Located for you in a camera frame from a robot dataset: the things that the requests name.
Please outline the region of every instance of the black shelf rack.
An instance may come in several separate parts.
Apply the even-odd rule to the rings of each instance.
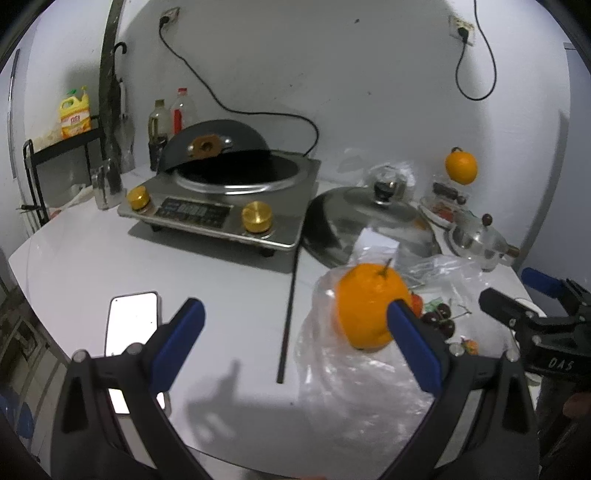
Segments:
[[[32,140],[27,140],[22,146],[22,157],[25,162],[27,182],[31,191],[31,198],[33,200],[33,205],[24,205],[23,207],[37,212],[37,217],[39,218],[39,223],[41,226],[49,222],[50,219],[45,202],[43,201],[43,193],[41,192],[41,183],[39,182],[37,167],[49,160],[63,155],[66,152],[84,147],[86,168],[88,170],[88,182],[90,185],[92,184],[92,178],[90,176],[90,155],[88,152],[88,144],[94,140],[99,140],[100,154],[103,160],[105,159],[105,132],[97,115],[91,116],[90,118],[91,120],[96,121],[98,125],[87,132],[83,132],[79,135],[75,135],[74,137],[61,140],[60,142],[50,145],[47,148],[43,148],[38,152],[35,152]]]

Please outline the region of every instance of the plastic bag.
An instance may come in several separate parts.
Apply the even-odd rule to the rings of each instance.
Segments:
[[[388,249],[368,248],[352,263],[383,263],[391,255]],[[419,389],[396,342],[378,352],[360,351],[339,330],[335,286],[350,268],[334,268],[316,284],[295,347],[300,403],[319,435],[385,467],[414,434],[433,397]],[[487,285],[474,262],[445,255],[398,257],[394,268],[425,302],[442,298],[452,316],[462,315],[449,342],[459,342],[460,336],[476,340],[487,356],[500,356],[512,345],[509,330],[478,308],[478,294]]]

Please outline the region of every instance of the orange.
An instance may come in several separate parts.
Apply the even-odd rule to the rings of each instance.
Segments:
[[[476,180],[478,162],[474,155],[454,147],[445,159],[445,169],[449,177],[462,185],[468,185]]]
[[[392,268],[359,264],[336,286],[336,317],[355,348],[382,348],[392,341],[386,310],[394,300],[411,305],[411,294]]]

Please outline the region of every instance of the blue object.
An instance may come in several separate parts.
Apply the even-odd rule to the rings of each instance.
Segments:
[[[18,394],[9,385],[0,386],[0,411],[8,420],[8,424],[14,428],[15,416],[18,408]],[[35,421],[27,402],[23,402],[21,414],[18,419],[17,434],[27,440],[33,438]]]
[[[562,280],[550,277],[533,268],[524,268],[521,272],[521,281],[524,285],[543,293],[552,299],[557,298],[563,289]]]
[[[205,307],[188,299],[171,321],[176,327],[152,362],[150,392],[154,395],[172,387],[195,341],[205,326]]]
[[[388,306],[388,330],[398,344],[418,386],[435,396],[441,392],[443,377],[439,360],[421,334],[395,301]]]

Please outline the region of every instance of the stainless steel pot lid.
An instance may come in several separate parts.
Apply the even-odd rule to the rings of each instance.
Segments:
[[[303,229],[306,250],[327,267],[345,265],[365,228],[400,242],[399,250],[419,257],[441,253],[429,223],[408,203],[392,200],[383,185],[340,187],[317,196]]]

